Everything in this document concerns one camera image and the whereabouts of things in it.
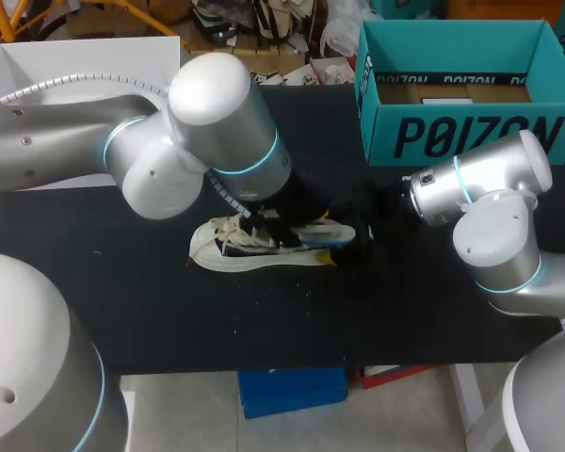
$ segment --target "sneaker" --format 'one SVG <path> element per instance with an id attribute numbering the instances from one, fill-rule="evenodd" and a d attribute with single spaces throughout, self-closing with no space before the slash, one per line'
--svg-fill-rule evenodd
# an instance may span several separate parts
<path id="1" fill-rule="evenodd" d="M 190 258 L 204 268 L 232 273 L 264 266 L 334 265 L 330 248 L 343 247 L 356 235 L 352 227 L 322 218 L 292 228 L 301 245 L 287 248 L 265 230 L 247 228 L 245 220 L 241 215 L 210 219 L 193 234 Z"/>

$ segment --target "white cable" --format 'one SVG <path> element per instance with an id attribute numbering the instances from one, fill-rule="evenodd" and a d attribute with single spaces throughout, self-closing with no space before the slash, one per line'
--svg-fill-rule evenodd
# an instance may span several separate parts
<path id="1" fill-rule="evenodd" d="M 40 82 L 37 83 L 36 85 L 31 85 L 27 88 L 23 88 L 11 92 L 11 94 L 8 94 L 0 98 L 0 105 L 10 104 L 11 102 L 16 101 L 17 99 L 21 99 L 25 96 L 34 94 L 36 92 L 46 91 L 47 89 L 50 88 L 69 85 L 75 82 L 87 82 L 87 81 L 97 81 L 97 80 L 123 83 L 138 89 L 149 91 L 150 93 L 163 98 L 167 98 L 168 96 L 168 94 L 164 89 L 155 87 L 141 80 L 136 80 L 133 77 L 125 77 L 122 75 L 116 75 L 114 73 L 72 73 L 70 75 L 53 78 L 52 80 L 46 80 L 45 82 Z"/>
<path id="2" fill-rule="evenodd" d="M 207 171 L 207 178 L 209 179 L 209 182 L 211 182 L 211 185 L 214 186 L 214 189 L 219 194 L 219 196 L 221 196 L 224 201 L 230 204 L 232 208 L 236 210 L 236 212 L 238 212 L 245 218 L 249 218 L 251 216 L 251 212 L 247 210 L 235 198 L 233 198 L 230 193 L 228 193 L 228 191 L 226 191 L 226 188 L 224 188 L 218 181 L 218 179 L 216 179 L 216 176 L 214 176 L 214 173 L 211 170 Z"/>

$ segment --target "screw hole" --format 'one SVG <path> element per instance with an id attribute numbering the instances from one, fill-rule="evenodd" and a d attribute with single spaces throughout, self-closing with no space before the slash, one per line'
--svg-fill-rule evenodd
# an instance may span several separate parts
<path id="1" fill-rule="evenodd" d="M 10 388 L 0 387 L 0 401 L 4 403 L 14 403 L 17 400 L 15 392 Z"/>

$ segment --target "white box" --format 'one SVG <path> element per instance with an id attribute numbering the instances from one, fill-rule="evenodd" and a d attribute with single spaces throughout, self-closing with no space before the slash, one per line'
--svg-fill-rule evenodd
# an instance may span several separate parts
<path id="1" fill-rule="evenodd" d="M 114 73 L 166 89 L 180 69 L 180 38 L 149 37 L 109 40 L 56 40 L 0 45 L 0 97 L 18 89 L 73 73 Z M 144 94 L 157 105 L 159 98 L 131 85 L 87 81 L 25 96 L 13 105 L 68 104 Z M 43 186 L 112 186 L 111 176 L 98 174 Z"/>

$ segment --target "black table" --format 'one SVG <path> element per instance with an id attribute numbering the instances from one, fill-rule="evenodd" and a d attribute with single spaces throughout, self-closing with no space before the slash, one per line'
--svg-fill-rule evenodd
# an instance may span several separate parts
<path id="1" fill-rule="evenodd" d="M 366 175 L 353 89 L 265 89 L 294 164 L 333 199 Z M 565 252 L 565 166 L 535 214 L 540 245 Z M 229 213 L 205 183 L 178 218 L 138 217 L 116 187 L 0 195 L 0 252 L 50 278 L 114 373 L 516 361 L 559 331 L 497 313 L 451 245 L 422 228 L 391 265 L 219 274 L 186 266 L 197 226 Z"/>

